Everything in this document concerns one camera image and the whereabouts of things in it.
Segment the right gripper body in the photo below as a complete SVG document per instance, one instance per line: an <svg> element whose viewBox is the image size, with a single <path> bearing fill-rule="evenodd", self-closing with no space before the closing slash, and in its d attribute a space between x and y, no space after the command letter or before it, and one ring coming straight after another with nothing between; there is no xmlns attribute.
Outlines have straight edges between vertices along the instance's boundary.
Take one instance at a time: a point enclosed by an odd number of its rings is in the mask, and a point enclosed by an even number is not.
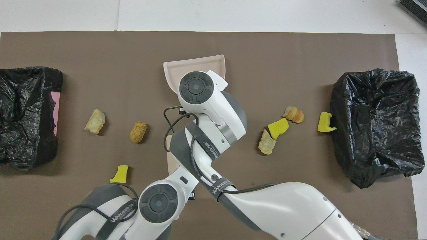
<svg viewBox="0 0 427 240"><path fill-rule="evenodd" d="M224 91L227 88L228 82L219 74L215 73L212 70L207 71L207 74L212 79L212 81L217 85L219 91Z"/></svg>

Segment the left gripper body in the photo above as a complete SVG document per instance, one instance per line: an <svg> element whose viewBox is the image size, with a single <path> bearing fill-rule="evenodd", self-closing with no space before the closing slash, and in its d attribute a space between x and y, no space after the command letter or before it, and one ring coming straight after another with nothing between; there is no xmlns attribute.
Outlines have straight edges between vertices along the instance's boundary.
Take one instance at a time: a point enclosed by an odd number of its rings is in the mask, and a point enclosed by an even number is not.
<svg viewBox="0 0 427 240"><path fill-rule="evenodd" d="M189 172L185 167L178 167L171 175L169 175L166 180L174 181L179 184L185 193L185 196L188 197L188 200L195 200L195 187L199 183L198 179Z"/></svg>

